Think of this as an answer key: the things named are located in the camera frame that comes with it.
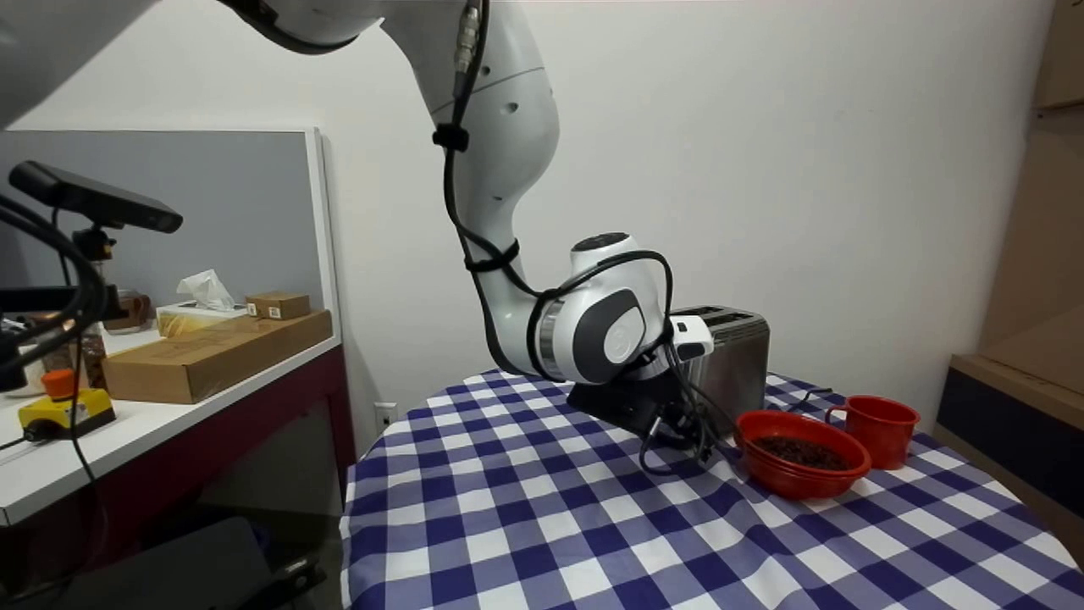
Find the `silver toaster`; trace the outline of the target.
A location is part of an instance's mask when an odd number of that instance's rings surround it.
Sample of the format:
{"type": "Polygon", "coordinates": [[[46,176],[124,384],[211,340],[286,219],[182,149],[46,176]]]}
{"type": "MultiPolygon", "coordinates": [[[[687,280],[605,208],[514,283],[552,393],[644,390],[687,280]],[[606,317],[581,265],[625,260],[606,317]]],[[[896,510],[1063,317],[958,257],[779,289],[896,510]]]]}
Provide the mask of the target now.
{"type": "Polygon", "coordinates": [[[674,315],[700,317],[715,347],[708,355],[681,356],[681,369],[700,393],[701,404],[717,434],[732,434],[733,421],[743,413],[764,406],[771,339],[770,325],[758,313],[720,306],[680,308],[674,315]]]}

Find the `blue white checkered tablecloth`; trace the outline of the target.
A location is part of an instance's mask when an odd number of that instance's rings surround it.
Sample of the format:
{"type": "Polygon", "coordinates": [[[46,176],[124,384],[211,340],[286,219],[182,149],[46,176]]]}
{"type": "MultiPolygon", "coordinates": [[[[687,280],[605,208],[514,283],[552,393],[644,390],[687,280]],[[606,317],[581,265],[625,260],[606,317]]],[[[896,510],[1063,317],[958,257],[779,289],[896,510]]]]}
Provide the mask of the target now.
{"type": "Polygon", "coordinates": [[[780,498],[492,369],[402,414],[349,468],[344,610],[1084,610],[1084,573],[929,434],[843,495],[780,498]]]}

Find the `coffee beans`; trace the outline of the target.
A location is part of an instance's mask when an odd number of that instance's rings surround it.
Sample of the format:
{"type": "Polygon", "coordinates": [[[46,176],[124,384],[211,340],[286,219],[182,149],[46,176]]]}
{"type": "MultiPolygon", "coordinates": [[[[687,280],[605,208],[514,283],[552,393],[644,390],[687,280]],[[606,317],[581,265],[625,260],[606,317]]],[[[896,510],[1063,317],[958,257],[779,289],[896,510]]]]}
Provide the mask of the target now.
{"type": "Polygon", "coordinates": [[[816,441],[798,439],[798,437],[762,436],[754,440],[754,447],[762,449],[763,452],[777,459],[787,460],[787,463],[803,468],[827,471],[850,469],[850,463],[839,452],[833,451],[833,447],[816,443],[816,441]]]}

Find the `red bowl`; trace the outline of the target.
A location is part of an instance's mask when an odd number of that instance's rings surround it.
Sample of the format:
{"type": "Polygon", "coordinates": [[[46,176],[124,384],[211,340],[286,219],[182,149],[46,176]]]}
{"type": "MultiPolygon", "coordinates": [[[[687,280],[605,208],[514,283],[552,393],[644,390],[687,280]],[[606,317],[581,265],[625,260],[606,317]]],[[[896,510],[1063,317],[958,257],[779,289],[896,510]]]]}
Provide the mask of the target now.
{"type": "Polygon", "coordinates": [[[735,439],[743,449],[744,470],[771,493],[791,501],[840,496],[872,470],[872,456],[856,439],[805,414],[754,410],[737,417],[735,439]],[[833,452],[844,469],[817,469],[785,460],[758,445],[766,439],[790,439],[833,452]]]}

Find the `red cup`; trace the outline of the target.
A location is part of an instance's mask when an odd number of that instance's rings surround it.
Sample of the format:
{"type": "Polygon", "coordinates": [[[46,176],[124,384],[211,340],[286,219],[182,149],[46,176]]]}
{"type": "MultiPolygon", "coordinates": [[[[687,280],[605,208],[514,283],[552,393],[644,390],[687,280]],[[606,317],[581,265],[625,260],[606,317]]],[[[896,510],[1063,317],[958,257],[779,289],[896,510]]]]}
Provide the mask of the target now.
{"type": "Polygon", "coordinates": [[[921,415],[914,408],[881,395],[851,395],[843,405],[828,408],[824,421],[844,413],[844,432],[854,437],[872,457],[872,467],[898,470],[905,467],[909,442],[921,415]]]}

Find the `small cardboard box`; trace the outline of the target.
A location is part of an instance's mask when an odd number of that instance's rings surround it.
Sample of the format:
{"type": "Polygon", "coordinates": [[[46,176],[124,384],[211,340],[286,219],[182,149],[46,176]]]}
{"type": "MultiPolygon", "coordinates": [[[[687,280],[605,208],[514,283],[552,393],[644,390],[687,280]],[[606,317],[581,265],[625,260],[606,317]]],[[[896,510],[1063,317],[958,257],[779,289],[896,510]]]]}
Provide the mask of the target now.
{"type": "Polygon", "coordinates": [[[281,291],[247,295],[246,309],[251,317],[281,321],[304,317],[312,310],[308,294],[281,291]]]}

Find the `large flat cardboard box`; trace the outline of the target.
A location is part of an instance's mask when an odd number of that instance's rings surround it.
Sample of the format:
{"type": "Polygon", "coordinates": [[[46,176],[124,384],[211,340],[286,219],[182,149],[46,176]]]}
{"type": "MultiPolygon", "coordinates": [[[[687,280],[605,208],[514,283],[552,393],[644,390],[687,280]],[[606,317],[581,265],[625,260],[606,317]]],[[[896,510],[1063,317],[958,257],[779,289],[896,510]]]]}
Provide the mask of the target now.
{"type": "Polygon", "coordinates": [[[330,339],[333,317],[233,317],[106,356],[112,397],[136,402],[196,404],[330,339]]]}

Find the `wooden cabinet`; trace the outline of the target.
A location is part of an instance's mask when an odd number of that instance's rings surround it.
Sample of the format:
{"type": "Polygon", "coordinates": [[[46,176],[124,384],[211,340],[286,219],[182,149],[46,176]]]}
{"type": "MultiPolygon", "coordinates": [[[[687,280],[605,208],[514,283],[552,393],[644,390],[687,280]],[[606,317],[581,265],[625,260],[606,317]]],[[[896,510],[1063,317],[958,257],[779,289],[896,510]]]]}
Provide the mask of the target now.
{"type": "Polygon", "coordinates": [[[951,358],[933,434],[1084,568],[1084,0],[1054,0],[978,351],[951,358]]]}

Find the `tissue box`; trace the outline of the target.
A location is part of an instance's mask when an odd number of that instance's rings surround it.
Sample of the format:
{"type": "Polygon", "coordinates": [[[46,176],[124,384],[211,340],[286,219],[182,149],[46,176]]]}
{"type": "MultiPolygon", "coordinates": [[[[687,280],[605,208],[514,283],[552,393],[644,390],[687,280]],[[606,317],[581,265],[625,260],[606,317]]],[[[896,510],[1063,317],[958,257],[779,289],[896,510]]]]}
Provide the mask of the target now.
{"type": "Polygon", "coordinates": [[[175,293],[183,297],[181,301],[158,306],[156,310],[162,337],[181,336],[249,315],[246,304],[232,297],[214,269],[180,280],[175,293]]]}

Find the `grey partition panel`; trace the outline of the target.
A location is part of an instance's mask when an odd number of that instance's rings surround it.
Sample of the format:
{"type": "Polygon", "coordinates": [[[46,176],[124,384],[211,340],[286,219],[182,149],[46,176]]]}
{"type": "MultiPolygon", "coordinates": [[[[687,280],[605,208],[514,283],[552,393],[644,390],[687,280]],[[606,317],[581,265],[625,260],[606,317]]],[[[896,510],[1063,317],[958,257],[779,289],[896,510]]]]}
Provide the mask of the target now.
{"type": "Polygon", "coordinates": [[[0,134],[0,194],[49,208],[8,183],[15,164],[46,163],[155,198],[182,216],[175,233],[111,230],[104,265],[117,288],[154,304],[183,297],[180,281],[212,269],[238,302],[305,293],[340,337],[323,138],[313,128],[258,130],[23,130],[0,134]]]}

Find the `white desk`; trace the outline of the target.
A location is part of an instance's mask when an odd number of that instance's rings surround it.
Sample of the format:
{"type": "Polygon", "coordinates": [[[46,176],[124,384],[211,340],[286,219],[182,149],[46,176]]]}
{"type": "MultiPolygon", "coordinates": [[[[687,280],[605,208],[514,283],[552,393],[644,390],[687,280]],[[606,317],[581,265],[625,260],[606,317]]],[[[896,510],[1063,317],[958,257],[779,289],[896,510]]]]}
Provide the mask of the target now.
{"type": "Polygon", "coordinates": [[[79,441],[89,485],[69,441],[15,443],[17,402],[0,399],[0,600],[133,551],[167,512],[307,414],[328,432],[284,447],[272,484],[287,501],[341,511],[356,442],[338,337],[197,404],[115,408],[115,421],[79,441]]]}

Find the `yellow emergency stop button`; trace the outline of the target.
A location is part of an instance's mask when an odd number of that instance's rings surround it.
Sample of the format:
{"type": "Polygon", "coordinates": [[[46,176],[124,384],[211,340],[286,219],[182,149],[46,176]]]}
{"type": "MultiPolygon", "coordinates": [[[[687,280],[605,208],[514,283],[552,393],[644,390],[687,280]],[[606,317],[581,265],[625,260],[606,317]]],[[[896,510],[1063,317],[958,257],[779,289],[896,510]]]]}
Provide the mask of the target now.
{"type": "Polygon", "coordinates": [[[49,371],[40,381],[44,397],[17,410],[25,441],[74,439],[116,420],[108,391],[81,387],[76,371],[49,371]]]}

